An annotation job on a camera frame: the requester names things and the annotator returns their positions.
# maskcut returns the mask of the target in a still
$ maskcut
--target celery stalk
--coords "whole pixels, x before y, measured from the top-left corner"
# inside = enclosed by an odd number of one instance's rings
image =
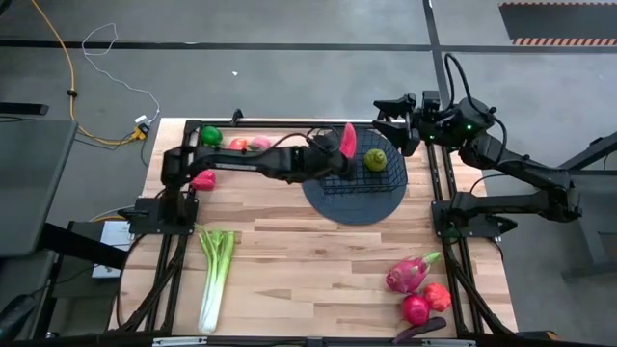
[[[234,234],[232,231],[219,229],[207,230],[204,226],[196,226],[199,231],[201,249],[208,260],[208,275],[203,298],[199,329],[204,334],[214,333],[219,320],[225,280],[233,255]]]

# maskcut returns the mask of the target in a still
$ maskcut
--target warning stripe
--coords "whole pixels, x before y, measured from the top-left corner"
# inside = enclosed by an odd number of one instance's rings
[[[527,5],[571,5],[571,6],[614,6],[617,3],[601,3],[601,2],[503,2],[498,4],[502,6],[527,6]]]
[[[532,46],[607,46],[615,45],[617,39],[547,39],[547,38],[517,38],[512,40],[514,45]]]

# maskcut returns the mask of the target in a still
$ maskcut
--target pink dragon fruit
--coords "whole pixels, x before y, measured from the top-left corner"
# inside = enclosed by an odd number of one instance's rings
[[[386,276],[388,287],[395,292],[414,294],[428,274],[431,264],[439,257],[439,252],[433,252],[424,257],[415,259],[406,257],[399,261]]]

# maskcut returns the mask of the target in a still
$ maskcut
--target yellow cable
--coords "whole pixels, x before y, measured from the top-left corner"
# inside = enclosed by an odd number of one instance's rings
[[[103,221],[125,221],[124,217],[121,216],[107,216],[100,217],[93,220],[93,222],[103,222]]]
[[[42,9],[39,7],[39,4],[37,4],[36,0],[30,0],[32,2],[32,5],[34,5],[34,7],[37,9],[37,11],[39,11],[40,16],[42,16],[42,18],[45,20],[45,22],[47,23],[47,26],[49,27],[49,29],[51,29],[51,31],[54,33],[54,35],[56,36],[56,39],[58,40],[58,42],[60,43],[60,45],[62,46],[62,50],[65,51],[65,56],[67,56],[67,62],[68,62],[68,69],[70,70],[70,90],[71,91],[75,91],[75,71],[73,70],[73,61],[70,59],[70,56],[68,55],[68,50],[67,47],[65,46],[65,42],[62,40],[62,38],[60,37],[60,34],[58,34],[58,32],[56,31],[56,28],[54,28],[54,25],[51,24],[51,21],[49,21],[49,18],[47,18],[47,15],[45,15],[45,13],[42,11]],[[74,95],[69,95],[69,113],[70,113],[70,118],[72,120],[75,120],[75,114],[73,112],[73,106],[75,103],[75,96]],[[109,146],[121,146],[121,145],[126,145],[129,144],[133,141],[136,141],[134,138],[129,138],[127,140],[121,140],[121,141],[108,141],[108,140],[104,140],[104,139],[100,139],[97,138],[95,135],[89,133],[88,131],[86,131],[86,129],[84,129],[81,125],[78,125],[79,127],[79,131],[84,134],[85,136],[99,142],[102,143],[104,145],[109,145]]]

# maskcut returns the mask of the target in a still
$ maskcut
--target concrete floor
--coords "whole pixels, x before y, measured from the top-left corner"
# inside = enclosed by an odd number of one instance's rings
[[[66,40],[82,40],[108,22],[122,40],[251,43],[429,44],[421,0],[40,0]],[[433,0],[441,44],[509,45],[496,1]],[[475,20],[480,13],[481,21]],[[177,18],[166,23],[166,18]],[[99,33],[108,40],[111,31]],[[0,17],[0,39],[53,40],[29,1],[15,0]],[[147,96],[96,73],[80,50],[75,64],[76,115],[100,136],[118,138],[150,115]],[[473,95],[498,108],[512,150],[558,165],[617,128],[610,113],[616,54],[457,54]],[[371,119],[372,101],[437,88],[431,52],[113,50],[101,67],[150,90],[162,117]],[[43,102],[49,119],[68,114],[67,64],[59,49],[0,48],[0,100]],[[462,87],[458,86],[458,97]],[[499,129],[492,133],[500,137]],[[152,140],[147,143],[151,151]],[[139,147],[114,152],[75,144],[50,222],[88,220],[134,202],[146,168]],[[617,158],[608,167],[617,166]],[[511,178],[487,182],[491,195],[529,187]],[[521,331],[552,330],[566,340],[614,344],[614,279],[566,284],[560,272],[586,260],[575,226],[516,217],[502,247]],[[100,303],[84,302],[81,308]],[[87,319],[67,318],[68,332],[93,332]]]

